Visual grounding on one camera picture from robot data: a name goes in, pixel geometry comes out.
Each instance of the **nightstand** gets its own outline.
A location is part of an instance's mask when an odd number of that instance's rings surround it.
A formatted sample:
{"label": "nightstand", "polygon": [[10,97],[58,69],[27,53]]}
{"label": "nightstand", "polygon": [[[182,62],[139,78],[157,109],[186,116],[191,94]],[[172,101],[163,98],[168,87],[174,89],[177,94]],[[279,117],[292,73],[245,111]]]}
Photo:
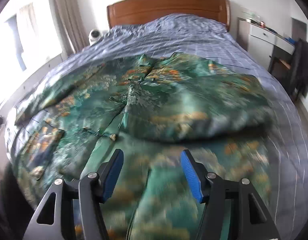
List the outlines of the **nightstand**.
{"label": "nightstand", "polygon": [[246,21],[239,21],[237,42],[266,70],[273,52],[279,50],[291,55],[295,48],[280,35]]}

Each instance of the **black chair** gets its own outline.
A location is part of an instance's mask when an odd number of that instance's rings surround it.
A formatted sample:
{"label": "black chair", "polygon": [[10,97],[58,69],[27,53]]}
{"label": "black chair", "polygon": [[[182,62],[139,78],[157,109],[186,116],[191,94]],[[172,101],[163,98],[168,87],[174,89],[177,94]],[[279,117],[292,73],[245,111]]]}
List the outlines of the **black chair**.
{"label": "black chair", "polygon": [[295,89],[297,90],[296,97],[293,98],[296,101],[299,94],[305,94],[305,90],[308,87],[308,42],[303,40],[297,42],[289,62],[274,57],[268,69],[270,74],[272,74],[277,63],[285,71],[283,77],[277,78],[277,80],[291,98],[294,95]]}

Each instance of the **beige curtain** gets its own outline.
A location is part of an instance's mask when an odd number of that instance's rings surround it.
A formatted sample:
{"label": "beige curtain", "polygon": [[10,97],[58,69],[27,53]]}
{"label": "beige curtain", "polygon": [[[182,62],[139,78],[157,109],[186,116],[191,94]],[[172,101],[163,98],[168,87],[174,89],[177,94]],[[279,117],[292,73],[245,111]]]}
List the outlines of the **beige curtain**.
{"label": "beige curtain", "polygon": [[88,37],[84,34],[77,0],[54,0],[54,5],[63,49],[68,56],[81,51],[89,44]]}
{"label": "beige curtain", "polygon": [[17,12],[16,21],[23,50],[35,50],[39,44],[39,32],[33,3],[23,6]]}

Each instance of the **green floral blanket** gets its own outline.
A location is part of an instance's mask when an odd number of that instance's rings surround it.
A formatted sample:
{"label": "green floral blanket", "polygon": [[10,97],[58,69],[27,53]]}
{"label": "green floral blanket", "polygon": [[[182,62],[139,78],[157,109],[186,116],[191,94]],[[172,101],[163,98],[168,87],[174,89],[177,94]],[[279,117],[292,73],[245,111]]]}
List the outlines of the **green floral blanket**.
{"label": "green floral blanket", "polygon": [[187,185],[183,149],[224,179],[249,178],[268,205],[263,136],[274,112],[254,76],[184,53],[125,57],[83,66],[34,93],[15,125],[42,110],[48,115],[13,161],[34,207],[54,179],[96,171],[116,148],[124,165],[101,206],[111,239],[195,238],[204,206]]}

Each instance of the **curtain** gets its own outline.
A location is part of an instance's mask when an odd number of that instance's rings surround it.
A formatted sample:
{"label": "curtain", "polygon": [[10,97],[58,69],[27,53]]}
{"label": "curtain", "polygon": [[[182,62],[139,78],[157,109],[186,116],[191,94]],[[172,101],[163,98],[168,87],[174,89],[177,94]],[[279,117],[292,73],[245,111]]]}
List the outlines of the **curtain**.
{"label": "curtain", "polygon": [[39,34],[33,3],[20,8],[16,14],[16,21],[23,50],[26,52],[37,50]]}
{"label": "curtain", "polygon": [[37,69],[50,60],[46,41],[40,30],[33,3],[23,6],[16,14],[17,28],[24,52],[22,59],[27,69]]}
{"label": "curtain", "polygon": [[63,49],[67,55],[77,53],[88,46],[88,37],[84,33],[77,0],[54,0],[54,6]]}
{"label": "curtain", "polygon": [[21,38],[19,35],[19,31],[17,28],[16,15],[9,18],[6,21],[6,23],[8,24],[8,26],[11,28],[13,32],[16,57],[17,57],[18,63],[20,64],[21,69],[24,71],[26,70],[26,66],[22,58],[22,53],[24,52],[24,50],[23,50]]}

